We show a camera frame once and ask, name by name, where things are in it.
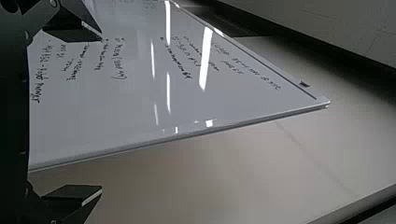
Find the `whiteboard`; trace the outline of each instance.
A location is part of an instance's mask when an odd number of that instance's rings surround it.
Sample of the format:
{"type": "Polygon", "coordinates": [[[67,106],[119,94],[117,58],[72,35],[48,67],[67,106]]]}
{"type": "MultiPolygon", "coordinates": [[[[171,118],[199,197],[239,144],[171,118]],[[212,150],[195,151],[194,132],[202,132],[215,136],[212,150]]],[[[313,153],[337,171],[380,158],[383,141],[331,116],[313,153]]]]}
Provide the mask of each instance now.
{"type": "Polygon", "coordinates": [[[330,103],[173,2],[85,4],[102,42],[40,32],[28,48],[30,171],[330,103]]]}

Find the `floor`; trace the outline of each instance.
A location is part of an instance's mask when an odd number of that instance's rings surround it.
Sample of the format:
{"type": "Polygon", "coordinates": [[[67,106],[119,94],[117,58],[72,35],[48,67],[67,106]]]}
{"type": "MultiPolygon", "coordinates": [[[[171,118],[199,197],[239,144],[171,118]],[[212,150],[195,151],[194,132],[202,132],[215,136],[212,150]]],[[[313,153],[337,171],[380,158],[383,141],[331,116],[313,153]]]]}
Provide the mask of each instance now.
{"type": "Polygon", "coordinates": [[[376,71],[282,36],[236,40],[331,107],[33,173],[35,190],[102,185],[88,223],[305,224],[396,184],[396,94],[376,71]]]}

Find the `wall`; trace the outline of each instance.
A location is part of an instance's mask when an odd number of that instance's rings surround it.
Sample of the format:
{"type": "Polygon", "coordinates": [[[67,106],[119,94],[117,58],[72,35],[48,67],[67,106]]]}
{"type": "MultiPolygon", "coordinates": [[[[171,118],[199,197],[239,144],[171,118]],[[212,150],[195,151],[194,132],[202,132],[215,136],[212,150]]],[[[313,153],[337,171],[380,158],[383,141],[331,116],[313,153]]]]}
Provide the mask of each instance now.
{"type": "Polygon", "coordinates": [[[220,1],[396,67],[394,0],[220,1]]]}

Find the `white surface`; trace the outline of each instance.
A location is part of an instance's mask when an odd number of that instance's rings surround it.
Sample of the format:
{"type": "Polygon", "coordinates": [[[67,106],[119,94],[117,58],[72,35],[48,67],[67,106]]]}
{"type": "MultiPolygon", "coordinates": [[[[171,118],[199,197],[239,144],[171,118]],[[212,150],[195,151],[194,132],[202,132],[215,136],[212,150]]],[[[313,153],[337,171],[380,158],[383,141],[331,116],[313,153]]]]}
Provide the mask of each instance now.
{"type": "Polygon", "coordinates": [[[65,44],[41,32],[29,47],[30,170],[328,103],[168,1],[86,4],[108,40],[65,44]]]}
{"type": "Polygon", "coordinates": [[[91,224],[330,224],[341,216],[320,217],[396,182],[394,100],[347,79],[364,71],[287,40],[237,40],[320,87],[332,105],[35,172],[30,181],[37,192],[64,184],[103,185],[91,224]]]}
{"type": "Polygon", "coordinates": [[[332,106],[322,113],[278,122],[319,169],[356,199],[396,184],[394,98],[385,90],[376,93],[358,79],[347,78],[374,71],[326,62],[325,57],[287,40],[236,39],[286,72],[319,87],[332,100],[332,106]]]}
{"type": "Polygon", "coordinates": [[[396,3],[392,0],[220,0],[378,62],[396,67],[396,3]]]}

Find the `white tile floor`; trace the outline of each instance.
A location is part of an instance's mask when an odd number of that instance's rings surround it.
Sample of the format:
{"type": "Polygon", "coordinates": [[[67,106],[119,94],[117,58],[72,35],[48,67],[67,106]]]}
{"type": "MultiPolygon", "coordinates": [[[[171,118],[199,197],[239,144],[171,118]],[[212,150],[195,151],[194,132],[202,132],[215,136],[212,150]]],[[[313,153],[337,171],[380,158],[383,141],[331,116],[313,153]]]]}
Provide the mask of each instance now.
{"type": "Polygon", "coordinates": [[[30,174],[96,184],[89,223],[305,224],[396,183],[396,107],[350,70],[272,37],[237,38],[332,100],[323,111],[30,174]]]}

